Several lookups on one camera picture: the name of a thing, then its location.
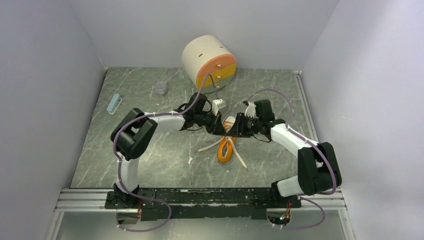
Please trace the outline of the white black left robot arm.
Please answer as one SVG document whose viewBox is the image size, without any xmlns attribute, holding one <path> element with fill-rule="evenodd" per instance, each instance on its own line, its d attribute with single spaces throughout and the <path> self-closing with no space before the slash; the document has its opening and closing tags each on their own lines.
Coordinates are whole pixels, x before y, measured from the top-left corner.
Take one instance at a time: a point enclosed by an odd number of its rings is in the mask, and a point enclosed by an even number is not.
<svg viewBox="0 0 424 240">
<path fill-rule="evenodd" d="M 193 125 L 206 126 L 219 110 L 226 107 L 221 99 L 209 101 L 194 93 L 189 102 L 169 112 L 143 112 L 133 108 L 111 134 L 113 152 L 118 162 L 118 179 L 113 185 L 118 201 L 126 208 L 134 207 L 139 200 L 138 164 L 155 133 L 188 131 Z"/>
</svg>

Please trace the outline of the white shoelace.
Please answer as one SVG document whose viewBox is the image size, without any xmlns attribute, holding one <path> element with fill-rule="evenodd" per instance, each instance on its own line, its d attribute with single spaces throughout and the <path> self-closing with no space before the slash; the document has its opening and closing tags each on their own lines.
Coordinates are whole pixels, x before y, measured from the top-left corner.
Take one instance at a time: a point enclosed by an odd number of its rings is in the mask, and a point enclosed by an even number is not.
<svg viewBox="0 0 424 240">
<path fill-rule="evenodd" d="M 216 159 L 220 164 L 227 164 L 232 159 L 233 154 L 235 154 L 238 161 L 241 163 L 241 165 L 248 170 L 247 164 L 239 154 L 239 152 L 236 149 L 235 142 L 237 141 L 236 137 L 233 136 L 222 136 L 218 141 L 207 145 L 205 147 L 202 147 L 197 150 L 197 152 L 203 152 L 206 150 L 211 149 L 212 147 L 218 146 L 217 153 L 216 153 Z"/>
</svg>

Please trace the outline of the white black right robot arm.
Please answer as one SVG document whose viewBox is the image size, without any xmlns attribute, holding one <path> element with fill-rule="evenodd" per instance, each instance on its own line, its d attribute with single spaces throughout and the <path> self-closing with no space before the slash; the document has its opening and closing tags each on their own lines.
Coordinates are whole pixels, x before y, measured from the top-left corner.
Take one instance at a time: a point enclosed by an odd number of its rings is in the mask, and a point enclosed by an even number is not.
<svg viewBox="0 0 424 240">
<path fill-rule="evenodd" d="M 269 100 L 248 102 L 246 111 L 237 114 L 228 137 L 250 138 L 264 135 L 269 141 L 282 145 L 297 159 L 297 174 L 278 180 L 272 185 L 270 202 L 282 207 L 291 196 L 332 194 L 342 183 L 341 172 L 333 146 L 319 143 L 291 128 L 283 119 L 277 119 Z"/>
</svg>

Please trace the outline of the orange canvas sneaker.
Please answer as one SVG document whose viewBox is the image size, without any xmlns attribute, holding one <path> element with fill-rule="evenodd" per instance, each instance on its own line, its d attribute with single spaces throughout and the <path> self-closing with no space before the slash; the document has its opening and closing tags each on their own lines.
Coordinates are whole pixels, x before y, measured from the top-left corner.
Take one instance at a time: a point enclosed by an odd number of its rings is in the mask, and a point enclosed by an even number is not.
<svg viewBox="0 0 424 240">
<path fill-rule="evenodd" d="M 233 124 L 227 121 L 227 117 L 223 121 L 223 126 L 226 131 L 231 128 Z M 221 164 L 227 164 L 232 157 L 234 151 L 234 144 L 237 141 L 236 137 L 223 137 L 219 144 L 217 150 L 217 160 Z"/>
</svg>

